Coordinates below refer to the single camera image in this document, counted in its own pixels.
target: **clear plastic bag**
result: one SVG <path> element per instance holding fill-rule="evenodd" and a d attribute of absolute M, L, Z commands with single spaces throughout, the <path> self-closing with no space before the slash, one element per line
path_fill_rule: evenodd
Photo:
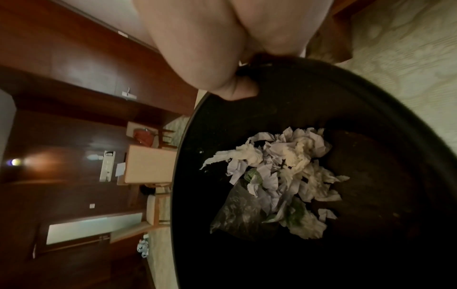
<path fill-rule="evenodd" d="M 249 194 L 248 182 L 238 180 L 210 225 L 210 233 L 219 229 L 240 239 L 258 241 L 270 239 L 278 230 L 278 223 L 263 223 L 267 214 L 260 198 Z"/>

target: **hand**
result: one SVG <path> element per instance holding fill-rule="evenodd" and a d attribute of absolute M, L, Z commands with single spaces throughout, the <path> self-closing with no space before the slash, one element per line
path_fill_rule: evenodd
<path fill-rule="evenodd" d="M 238 62 L 299 55 L 333 0 L 133 0 L 157 48 L 190 85 L 226 100 L 256 96 Z"/>

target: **plastic bag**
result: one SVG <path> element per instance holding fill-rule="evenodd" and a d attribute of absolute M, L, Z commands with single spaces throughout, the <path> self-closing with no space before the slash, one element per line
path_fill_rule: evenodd
<path fill-rule="evenodd" d="M 275 236 L 278 223 L 263 223 L 267 219 L 267 214 L 262 210 L 261 199 L 249 194 L 247 185 L 247 181 L 240 179 L 233 186 L 210 225 L 210 233 L 219 229 L 250 241 Z"/>

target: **ceiling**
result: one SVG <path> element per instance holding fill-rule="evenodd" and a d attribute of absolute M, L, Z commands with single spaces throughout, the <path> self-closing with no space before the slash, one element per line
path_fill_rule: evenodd
<path fill-rule="evenodd" d="M 55 2 L 87 14 L 120 30 L 140 42 L 156 47 L 146 28 L 143 27 L 131 0 L 55 0 Z"/>

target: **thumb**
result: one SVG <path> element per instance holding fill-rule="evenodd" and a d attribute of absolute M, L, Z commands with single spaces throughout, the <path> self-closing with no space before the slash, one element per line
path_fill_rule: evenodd
<path fill-rule="evenodd" d="M 247 76 L 234 76 L 218 89 L 210 91 L 225 100 L 240 100 L 258 95 L 258 85 Z"/>

